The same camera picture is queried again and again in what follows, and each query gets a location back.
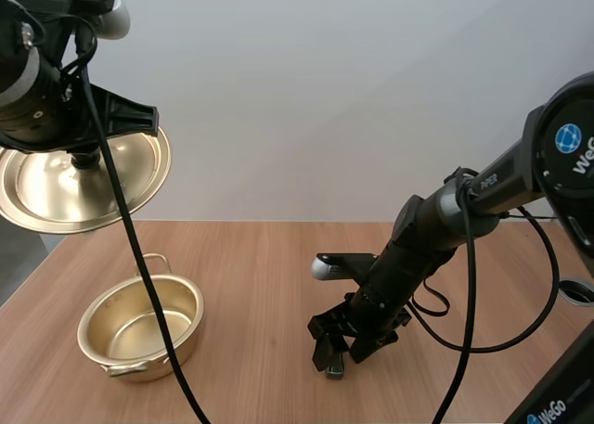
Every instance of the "black cable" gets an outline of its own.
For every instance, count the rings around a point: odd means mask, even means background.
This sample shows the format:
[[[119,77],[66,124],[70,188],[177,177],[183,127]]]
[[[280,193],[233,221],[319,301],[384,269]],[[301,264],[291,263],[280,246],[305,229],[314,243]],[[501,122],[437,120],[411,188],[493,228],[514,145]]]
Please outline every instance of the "black cable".
[[[523,215],[506,215],[505,217],[502,218],[526,218]],[[557,220],[559,217],[547,217],[546,215],[533,215],[532,218],[534,218],[535,220]]]
[[[545,304],[542,312],[540,313],[540,315],[538,315],[538,317],[535,319],[535,321],[527,329],[525,329],[522,333],[520,333],[518,336],[516,336],[515,338],[510,339],[506,342],[500,343],[499,345],[493,345],[490,347],[472,347],[471,353],[501,352],[503,350],[507,350],[510,347],[513,347],[514,345],[517,345],[518,343],[520,343],[523,340],[525,340],[526,338],[528,338],[530,335],[532,335],[538,329],[538,327],[540,327],[542,325],[542,323],[545,321],[545,319],[547,319],[551,310],[553,309],[553,306],[555,305],[555,301],[557,300],[557,295],[559,294],[559,283],[560,283],[559,264],[557,262],[557,256],[555,255],[555,250],[553,249],[553,245],[550,243],[550,240],[547,237],[547,233],[544,231],[542,226],[535,220],[535,218],[530,214],[530,212],[527,211],[523,207],[518,208],[518,210],[525,216],[525,218],[534,227],[534,229],[540,236],[543,244],[545,245],[547,254],[549,255],[550,267],[551,267],[551,272],[552,272],[552,286],[550,289],[549,299],[547,300],[547,303]],[[439,336],[435,331],[433,331],[433,329],[429,326],[429,324],[425,321],[425,319],[419,314],[419,312],[415,308],[415,305],[413,305],[411,302],[408,302],[407,306],[410,309],[410,311],[412,312],[412,314],[415,317],[417,317],[420,324],[425,328],[425,330],[427,330],[427,332],[429,334],[431,334],[431,336],[435,340],[437,340],[439,343],[441,343],[442,345],[444,345],[445,347],[447,347],[451,350],[456,350],[458,352],[460,352],[462,350],[462,347],[460,347],[459,345],[456,345],[454,343],[451,343],[451,342],[445,340],[444,338]]]
[[[468,303],[466,307],[466,325],[464,326],[464,340],[456,373],[452,379],[452,383],[447,389],[444,400],[437,409],[437,413],[433,418],[433,424],[440,423],[446,415],[447,409],[451,406],[454,397],[458,392],[459,386],[464,378],[468,360],[471,356],[472,335],[474,334],[474,317],[476,313],[476,259],[474,255],[474,236],[471,229],[471,217],[468,208],[468,193],[465,184],[462,182],[464,170],[458,169],[456,174],[457,180],[457,199],[462,219],[464,220],[464,232],[466,234],[466,247],[468,255]]]
[[[77,59],[75,59],[70,64],[66,65],[65,67],[63,67],[60,70],[63,74],[67,74],[68,76],[71,76],[71,77],[76,76],[77,74],[80,73],[80,71],[83,69],[83,67],[88,65],[88,63],[91,61],[91,59],[97,52],[97,37],[95,36],[95,29],[93,28],[93,25],[87,19],[81,18],[79,16],[75,16],[73,14],[58,14],[58,15],[51,15],[49,17],[43,17],[43,16],[41,16],[41,17],[42,17],[42,21],[44,23],[52,23],[52,22],[57,22],[60,20],[72,20],[75,22],[79,22],[79,23],[82,23],[85,26],[85,28],[87,28],[89,30],[89,32],[91,32],[93,34],[92,39],[91,39],[91,45],[88,46],[84,50],[84,52],[80,52],[77,55],[78,56]]]
[[[187,384],[182,368],[179,365],[179,361],[177,360],[174,343],[172,342],[171,336],[169,334],[169,329],[167,327],[165,315],[161,307],[161,302],[159,301],[157,290],[155,290],[155,287],[150,278],[149,270],[147,269],[147,264],[145,263],[145,260],[142,256],[142,250],[140,249],[138,238],[136,237],[136,232],[134,230],[132,218],[130,217],[130,212],[128,211],[128,207],[126,205],[122,187],[120,186],[120,179],[118,177],[118,173],[116,171],[115,164],[111,156],[110,146],[108,145],[107,138],[105,137],[105,133],[103,132],[103,127],[99,119],[97,107],[95,106],[95,101],[93,99],[93,92],[91,90],[91,84],[89,82],[88,71],[86,66],[82,66],[81,68],[80,80],[84,92],[86,106],[88,108],[89,114],[91,116],[93,125],[97,133],[97,142],[99,144],[101,154],[103,155],[105,166],[108,170],[111,186],[113,188],[113,194],[115,196],[116,202],[118,204],[118,209],[120,210],[120,214],[122,216],[123,225],[125,227],[128,240],[130,241],[130,247],[132,248],[132,253],[134,254],[136,265],[138,266],[138,271],[140,272],[142,281],[144,282],[145,288],[147,289],[148,297],[150,298],[150,303],[152,304],[152,307],[155,310],[155,316],[157,317],[157,322],[159,323],[159,330],[161,331],[163,342],[165,344],[165,349],[167,350],[167,355],[169,356],[169,362],[171,363],[171,367],[174,371],[175,377],[177,378],[177,381],[179,382],[179,385],[184,395],[186,396],[187,401],[192,407],[192,410],[194,411],[194,413],[196,414],[196,416],[202,424],[210,424],[209,419],[206,417],[206,415],[204,415],[204,412],[200,408],[198,402],[196,401],[196,398],[194,398],[192,390]]]
[[[442,294],[441,292],[439,292],[437,289],[433,289],[433,288],[429,287],[427,285],[427,279],[423,280],[423,287],[426,290],[428,290],[433,296],[435,296],[437,299],[439,299],[439,301],[441,303],[444,304],[445,310],[434,311],[434,310],[430,310],[429,308],[425,308],[424,306],[417,303],[417,301],[415,300],[415,294],[413,293],[411,301],[412,301],[412,304],[415,305],[415,308],[417,308],[422,313],[424,313],[426,315],[432,315],[433,317],[443,317],[443,316],[447,315],[447,313],[449,313],[449,307],[450,307],[449,300],[447,299],[447,297],[444,294]]]

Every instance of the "gold pot lid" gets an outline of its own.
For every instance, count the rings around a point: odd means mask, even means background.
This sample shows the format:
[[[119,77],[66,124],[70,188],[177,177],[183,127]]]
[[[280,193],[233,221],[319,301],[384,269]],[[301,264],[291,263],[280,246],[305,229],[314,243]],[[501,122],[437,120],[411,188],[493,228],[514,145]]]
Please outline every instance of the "gold pot lid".
[[[132,134],[109,139],[130,212],[161,188],[171,149],[157,137]],[[24,154],[0,148],[0,214],[15,225],[46,234],[76,234],[111,225],[118,211],[105,162],[79,170],[64,151]]]

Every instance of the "gold pot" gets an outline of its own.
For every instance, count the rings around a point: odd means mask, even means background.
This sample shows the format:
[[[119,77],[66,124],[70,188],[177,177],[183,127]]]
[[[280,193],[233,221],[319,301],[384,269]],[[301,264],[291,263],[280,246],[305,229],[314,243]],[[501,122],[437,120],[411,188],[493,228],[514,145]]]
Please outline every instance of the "gold pot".
[[[175,353],[183,364],[196,345],[197,326],[204,300],[196,285],[171,274],[151,276],[159,295]],[[149,295],[138,275],[105,291],[88,307],[78,326],[78,344],[83,353],[107,374],[131,381],[161,378],[172,372]]]

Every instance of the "gray floor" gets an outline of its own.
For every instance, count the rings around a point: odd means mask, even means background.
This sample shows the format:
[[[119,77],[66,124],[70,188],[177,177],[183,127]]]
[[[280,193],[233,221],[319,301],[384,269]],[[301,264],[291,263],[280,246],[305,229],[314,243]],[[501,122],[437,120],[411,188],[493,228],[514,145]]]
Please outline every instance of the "gray floor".
[[[47,257],[39,234],[0,217],[0,306]]]

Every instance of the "wooden table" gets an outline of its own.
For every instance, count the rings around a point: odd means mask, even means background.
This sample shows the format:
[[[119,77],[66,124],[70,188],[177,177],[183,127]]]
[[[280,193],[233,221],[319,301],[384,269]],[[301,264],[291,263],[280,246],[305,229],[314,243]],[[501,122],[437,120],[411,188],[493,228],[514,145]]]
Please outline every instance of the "wooden table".
[[[391,225],[137,222],[144,252],[160,252],[202,290],[206,314],[195,353],[184,365],[213,423],[425,422],[452,380],[458,353],[412,321],[400,341],[356,366],[342,381],[311,362],[306,325],[355,290],[319,282],[317,252],[382,249]],[[565,276],[586,270],[556,225],[546,225]],[[477,241],[479,295],[474,344],[498,343],[540,312],[550,287],[547,255],[528,224],[505,224]],[[146,384],[108,379],[76,343],[89,303],[133,274],[121,225],[67,238],[0,309],[1,422],[194,422],[173,376]],[[432,285],[452,301],[430,320],[461,342],[465,250]],[[438,308],[422,290],[418,301]],[[446,420],[499,422],[532,389],[593,318],[559,300],[545,325],[504,353],[471,357]]]

